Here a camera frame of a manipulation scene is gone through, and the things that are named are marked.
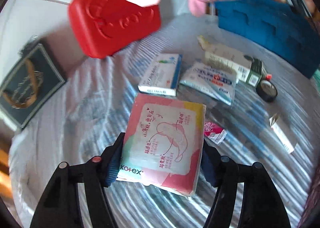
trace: barcode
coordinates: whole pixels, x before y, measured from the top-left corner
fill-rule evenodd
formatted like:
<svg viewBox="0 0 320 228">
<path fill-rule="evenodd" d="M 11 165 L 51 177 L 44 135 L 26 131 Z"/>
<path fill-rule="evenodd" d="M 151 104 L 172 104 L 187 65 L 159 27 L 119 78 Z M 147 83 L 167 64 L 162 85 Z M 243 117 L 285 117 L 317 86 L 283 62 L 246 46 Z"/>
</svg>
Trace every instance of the barcode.
<svg viewBox="0 0 320 228">
<path fill-rule="evenodd" d="M 167 94 L 165 90 L 147 90 L 148 93 Z"/>
<path fill-rule="evenodd" d="M 258 81 L 259 81 L 259 77 L 252 74 L 249 79 L 249 84 L 255 87 L 257 85 Z"/>
<path fill-rule="evenodd" d="M 288 148 L 288 146 L 286 145 L 286 144 L 284 144 L 284 143 L 282 143 L 282 145 L 284 146 L 284 148 L 286 149 L 286 151 L 290 151 L 290 149 Z"/>
<path fill-rule="evenodd" d="M 239 66 L 239 67 L 238 67 L 238 72 L 242 73 L 241 79 L 242 79 L 243 81 L 245 81 L 245 80 L 246 80 L 247 73 L 248 73 L 248 70 L 247 70 L 246 68 L 242 67 L 242 66 Z"/>
</svg>

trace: black tape roll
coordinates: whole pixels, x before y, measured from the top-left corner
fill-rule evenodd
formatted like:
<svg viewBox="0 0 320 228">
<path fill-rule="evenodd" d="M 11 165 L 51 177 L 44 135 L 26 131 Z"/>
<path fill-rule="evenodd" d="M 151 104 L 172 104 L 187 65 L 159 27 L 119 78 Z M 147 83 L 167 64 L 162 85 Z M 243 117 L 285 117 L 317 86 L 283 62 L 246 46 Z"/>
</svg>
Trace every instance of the black tape roll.
<svg viewBox="0 0 320 228">
<path fill-rule="evenodd" d="M 266 102 L 273 102 L 278 96 L 276 87 L 267 80 L 261 80 L 256 87 L 257 94 Z"/>
</svg>

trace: wooden furniture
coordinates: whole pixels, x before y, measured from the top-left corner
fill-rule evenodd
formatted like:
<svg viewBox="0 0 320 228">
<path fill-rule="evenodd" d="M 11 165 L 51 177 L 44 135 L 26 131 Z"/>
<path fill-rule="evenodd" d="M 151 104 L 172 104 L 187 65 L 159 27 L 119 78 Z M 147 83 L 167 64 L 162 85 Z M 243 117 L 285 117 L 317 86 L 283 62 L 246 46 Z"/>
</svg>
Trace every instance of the wooden furniture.
<svg viewBox="0 0 320 228">
<path fill-rule="evenodd" d="M 0 196 L 12 198 L 8 164 L 9 146 L 0 141 Z"/>
</svg>

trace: candy wrapper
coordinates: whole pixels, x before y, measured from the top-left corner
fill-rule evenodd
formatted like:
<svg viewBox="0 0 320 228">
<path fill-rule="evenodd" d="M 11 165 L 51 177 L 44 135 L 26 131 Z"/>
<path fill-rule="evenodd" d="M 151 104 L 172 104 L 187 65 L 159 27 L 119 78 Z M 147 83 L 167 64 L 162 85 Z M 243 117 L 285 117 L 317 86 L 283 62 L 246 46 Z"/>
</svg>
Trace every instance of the candy wrapper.
<svg viewBox="0 0 320 228">
<path fill-rule="evenodd" d="M 220 145 L 227 135 L 227 131 L 219 125 L 206 121 L 204 124 L 204 136 L 213 141 L 216 145 Z"/>
<path fill-rule="evenodd" d="M 138 94 L 117 180 L 192 196 L 199 176 L 205 110 L 203 104 Z"/>
</svg>

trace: white blanket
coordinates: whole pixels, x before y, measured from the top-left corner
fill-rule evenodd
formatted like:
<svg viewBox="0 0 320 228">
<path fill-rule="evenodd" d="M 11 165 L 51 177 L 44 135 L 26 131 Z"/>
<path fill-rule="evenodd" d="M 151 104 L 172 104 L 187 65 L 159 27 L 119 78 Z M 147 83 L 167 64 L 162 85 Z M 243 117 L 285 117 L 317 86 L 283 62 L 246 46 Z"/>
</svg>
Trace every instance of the white blanket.
<svg viewBox="0 0 320 228">
<path fill-rule="evenodd" d="M 183 73 L 204 55 L 196 39 L 200 34 L 260 58 L 272 73 L 279 96 L 274 103 L 267 104 L 254 89 L 239 83 L 232 109 L 220 107 L 210 97 L 184 86 L 179 87 L 178 99 L 206 104 L 207 119 L 216 120 L 228 130 L 226 140 L 218 147 L 220 154 L 237 163 L 264 164 L 292 227 L 298 225 L 320 147 L 320 101 L 316 89 L 278 56 L 219 29 L 213 17 L 183 15 L 112 57 L 87 59 L 28 127 L 15 136 L 9 158 L 10 177 L 24 227 L 30 226 L 37 202 L 60 162 L 84 163 L 100 155 L 126 130 L 137 84 L 151 60 L 161 52 L 181 53 Z M 281 113 L 298 139 L 290 155 L 268 128 L 266 119 L 276 112 Z M 191 198 L 140 183 L 116 182 L 106 189 L 106 195 L 119 227 L 125 228 L 202 227 L 216 192 L 202 174 Z M 84 186 L 79 187 L 84 226 L 91 227 Z M 232 227 L 239 220 L 242 193 L 243 184 L 239 184 Z"/>
</svg>

